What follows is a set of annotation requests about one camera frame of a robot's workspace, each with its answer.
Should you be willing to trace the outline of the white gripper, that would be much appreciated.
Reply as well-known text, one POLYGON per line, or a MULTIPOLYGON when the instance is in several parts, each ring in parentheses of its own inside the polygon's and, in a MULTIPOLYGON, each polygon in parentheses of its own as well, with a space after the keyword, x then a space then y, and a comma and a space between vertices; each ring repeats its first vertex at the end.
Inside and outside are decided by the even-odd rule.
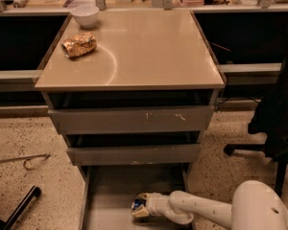
POLYGON ((161 216, 161 213, 158 210, 158 204, 162 199, 162 194, 160 193, 142 193, 139 194, 137 199, 146 200, 146 208, 137 208, 132 210, 132 216, 134 218, 146 218, 149 215, 151 216, 161 216))

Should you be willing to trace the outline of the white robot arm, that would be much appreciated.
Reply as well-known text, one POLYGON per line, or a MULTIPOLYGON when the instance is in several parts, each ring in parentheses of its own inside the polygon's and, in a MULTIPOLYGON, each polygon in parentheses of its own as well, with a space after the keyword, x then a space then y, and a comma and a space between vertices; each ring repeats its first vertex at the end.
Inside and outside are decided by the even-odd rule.
POLYGON ((249 180, 234 192, 232 203, 225 203, 174 191, 169 195, 142 193, 132 203, 132 216, 166 217, 188 224, 195 215, 227 230, 288 230, 288 209, 277 193, 266 184, 249 180))

